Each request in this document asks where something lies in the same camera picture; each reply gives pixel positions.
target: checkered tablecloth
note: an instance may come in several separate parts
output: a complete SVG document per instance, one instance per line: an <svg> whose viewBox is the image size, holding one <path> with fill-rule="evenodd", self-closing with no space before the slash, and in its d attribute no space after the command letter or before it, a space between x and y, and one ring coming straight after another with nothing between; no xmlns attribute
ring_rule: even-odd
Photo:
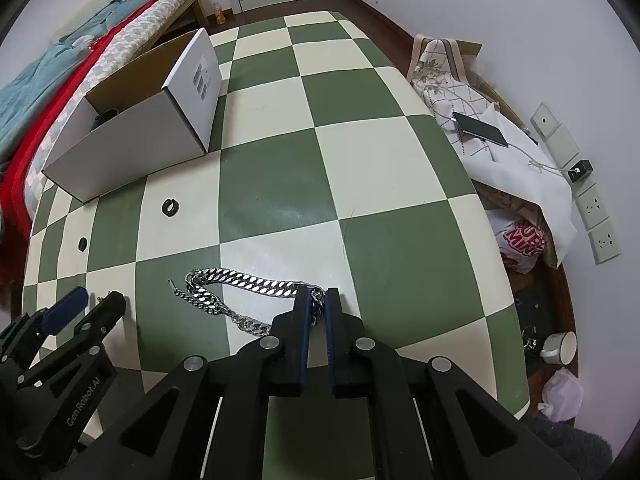
<svg viewBox="0 0 640 480"><path fill-rule="evenodd" d="M211 41L225 81L206 156L84 206L48 183L38 207L24 310L76 285L89 290L89 308L110 290L128 297L104 341L118 379L87 432L99 434L185 357L221 358L252 338L172 295L169 278L183 283L202 267L337 286L369 335L412 358L452 358L521 412L522 340L494 234L402 74L336 12L243 25ZM167 198L180 205L171 218L161 211ZM267 322L292 308L212 290ZM264 478L373 476L366 402L330 398L323 330L312 331L309 393L271 399ZM41 352L71 335L70 325ZM331 458L319 456L328 448Z"/></svg>

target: gray fuzzy fabric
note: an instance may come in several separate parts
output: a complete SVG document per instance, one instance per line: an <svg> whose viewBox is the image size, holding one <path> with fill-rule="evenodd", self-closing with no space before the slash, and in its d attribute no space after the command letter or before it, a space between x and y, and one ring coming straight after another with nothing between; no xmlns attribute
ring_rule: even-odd
<svg viewBox="0 0 640 480"><path fill-rule="evenodd" d="M526 413L521 422L571 465L581 480L598 480L613 461L611 446L596 434L532 413Z"/></svg>

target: chain link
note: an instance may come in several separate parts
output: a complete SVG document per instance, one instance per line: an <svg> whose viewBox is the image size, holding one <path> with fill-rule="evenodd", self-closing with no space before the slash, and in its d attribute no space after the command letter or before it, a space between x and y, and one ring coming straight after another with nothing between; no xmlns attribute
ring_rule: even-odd
<svg viewBox="0 0 640 480"><path fill-rule="evenodd" d="M271 296L273 298L295 298L296 291L300 285L306 285L311 291L313 301L313 311L311 313L311 324L322 317L322 305L324 303L324 290L317 285L310 285L305 282L281 282L279 280L265 280L257 276L251 276L244 272L238 272L231 269L220 269L213 267L210 269L195 269L188 272L184 277L187 292L181 291L169 280L174 294L182 300L192 304L196 308L211 314L219 316L223 314L233 321L240 330L249 334L262 337L269 333L271 325L263 323L249 316L238 314L231 310L226 304L210 290L204 288L204 285L213 285L221 283L230 285L243 290L261 294L263 296Z"/></svg>

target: mug handle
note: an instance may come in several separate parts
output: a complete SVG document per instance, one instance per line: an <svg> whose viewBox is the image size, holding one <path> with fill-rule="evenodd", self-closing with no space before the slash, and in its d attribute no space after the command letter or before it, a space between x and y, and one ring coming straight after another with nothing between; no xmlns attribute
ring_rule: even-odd
<svg viewBox="0 0 640 480"><path fill-rule="evenodd" d="M554 348L553 350L547 350L540 352L540 357L546 359L548 357L556 357L558 355L558 348Z"/></svg>

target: smartphone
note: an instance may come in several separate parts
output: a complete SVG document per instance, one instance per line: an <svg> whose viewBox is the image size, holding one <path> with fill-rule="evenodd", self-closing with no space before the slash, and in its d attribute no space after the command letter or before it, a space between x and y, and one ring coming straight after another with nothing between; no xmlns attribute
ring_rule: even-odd
<svg viewBox="0 0 640 480"><path fill-rule="evenodd" d="M504 146L505 148L509 147L509 143L504 139L500 130L495 126L491 126L490 124L478 121L473 117L459 114L458 112L453 112L453 117L458 123L460 130L462 130L464 133L473 135L475 137L478 137L479 139L494 142L495 144L499 144L500 146Z"/></svg>

